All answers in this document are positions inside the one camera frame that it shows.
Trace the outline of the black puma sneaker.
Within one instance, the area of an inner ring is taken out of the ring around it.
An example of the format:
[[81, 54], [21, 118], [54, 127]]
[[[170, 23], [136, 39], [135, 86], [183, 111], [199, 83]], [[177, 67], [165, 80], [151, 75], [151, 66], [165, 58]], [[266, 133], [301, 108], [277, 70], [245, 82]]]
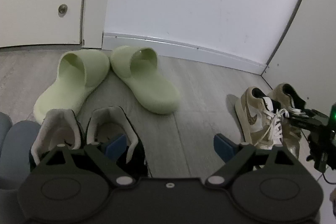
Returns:
[[71, 109], [52, 109], [47, 112], [29, 152], [30, 170], [58, 145], [80, 149], [84, 144], [83, 128]]
[[134, 179], [149, 175], [143, 143], [120, 106], [105, 107], [92, 112], [86, 130], [86, 143], [105, 143], [118, 134], [126, 136], [126, 151], [117, 166]]

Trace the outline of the beige jordan sneaker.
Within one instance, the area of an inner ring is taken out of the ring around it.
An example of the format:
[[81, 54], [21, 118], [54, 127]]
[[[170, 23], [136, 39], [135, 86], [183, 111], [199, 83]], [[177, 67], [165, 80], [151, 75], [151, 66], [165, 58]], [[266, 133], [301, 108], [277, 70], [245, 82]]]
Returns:
[[[305, 116], [306, 102], [297, 94], [294, 87], [288, 83], [277, 85], [268, 96], [279, 102], [282, 109], [286, 109], [289, 114]], [[299, 142], [301, 140], [301, 129], [290, 125], [287, 119], [282, 123], [282, 143], [298, 159]]]
[[258, 149], [282, 145], [282, 123], [289, 113], [257, 87], [249, 87], [235, 103], [244, 139]]

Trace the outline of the light green slide sandal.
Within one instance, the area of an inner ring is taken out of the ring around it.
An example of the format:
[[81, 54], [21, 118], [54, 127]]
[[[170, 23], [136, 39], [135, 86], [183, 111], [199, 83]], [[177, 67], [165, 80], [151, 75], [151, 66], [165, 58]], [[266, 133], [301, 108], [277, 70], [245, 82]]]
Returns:
[[71, 109], [78, 114], [85, 100], [104, 81], [109, 70], [109, 58], [102, 51], [64, 53], [59, 59], [56, 80], [34, 104], [35, 120], [41, 124], [52, 109]]
[[110, 56], [112, 70], [132, 91], [139, 104], [155, 114], [171, 114], [179, 106], [177, 88], [158, 70], [153, 48], [120, 46]]

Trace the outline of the grey-blue slide sandal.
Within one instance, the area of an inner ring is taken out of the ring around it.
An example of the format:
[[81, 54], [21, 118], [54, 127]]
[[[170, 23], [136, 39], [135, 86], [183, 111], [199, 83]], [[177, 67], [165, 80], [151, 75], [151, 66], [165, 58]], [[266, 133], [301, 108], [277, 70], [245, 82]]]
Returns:
[[12, 125], [13, 124], [12, 124], [11, 118], [7, 114], [0, 112], [0, 143], [1, 143], [1, 146], [3, 145], [5, 137], [9, 129], [12, 127]]
[[30, 174], [30, 149], [40, 130], [33, 121], [14, 124], [7, 133], [1, 151], [1, 189], [13, 190]]

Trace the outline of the white cabinet panel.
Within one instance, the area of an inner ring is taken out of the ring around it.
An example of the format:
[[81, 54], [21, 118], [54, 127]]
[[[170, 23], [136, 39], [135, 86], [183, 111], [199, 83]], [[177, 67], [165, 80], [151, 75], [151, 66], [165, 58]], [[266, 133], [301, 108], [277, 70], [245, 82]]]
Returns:
[[335, 0], [302, 0], [262, 76], [272, 88], [291, 84], [309, 108], [330, 112], [335, 103]]

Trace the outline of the metal door stopper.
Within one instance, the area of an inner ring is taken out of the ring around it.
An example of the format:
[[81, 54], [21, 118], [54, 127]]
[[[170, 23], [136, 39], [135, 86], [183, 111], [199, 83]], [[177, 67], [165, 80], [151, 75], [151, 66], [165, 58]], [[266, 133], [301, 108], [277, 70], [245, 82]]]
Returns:
[[64, 17], [67, 11], [68, 11], [68, 6], [66, 4], [61, 4], [58, 7], [58, 16]]

